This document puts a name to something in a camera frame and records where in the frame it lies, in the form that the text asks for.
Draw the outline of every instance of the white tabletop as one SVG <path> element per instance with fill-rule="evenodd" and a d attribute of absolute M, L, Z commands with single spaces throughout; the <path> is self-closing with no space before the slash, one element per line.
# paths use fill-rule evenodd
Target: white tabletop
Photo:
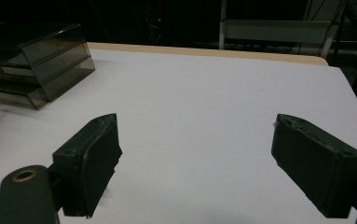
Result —
<path fill-rule="evenodd" d="M 354 223 L 326 219 L 271 156 L 278 113 L 357 148 L 357 99 L 334 67 L 93 49 L 96 71 L 40 111 L 0 105 L 0 181 L 117 113 L 123 155 L 94 217 L 61 223 Z"/>

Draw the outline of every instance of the white table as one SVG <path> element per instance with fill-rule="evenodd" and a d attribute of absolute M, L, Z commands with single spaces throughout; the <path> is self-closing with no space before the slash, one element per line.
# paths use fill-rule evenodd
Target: white table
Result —
<path fill-rule="evenodd" d="M 354 223 L 326 219 L 271 156 L 278 113 L 357 148 L 357 100 L 334 67 L 92 49 L 96 72 L 40 111 L 0 105 L 0 181 L 117 113 L 123 155 L 92 219 L 61 223 Z"/>

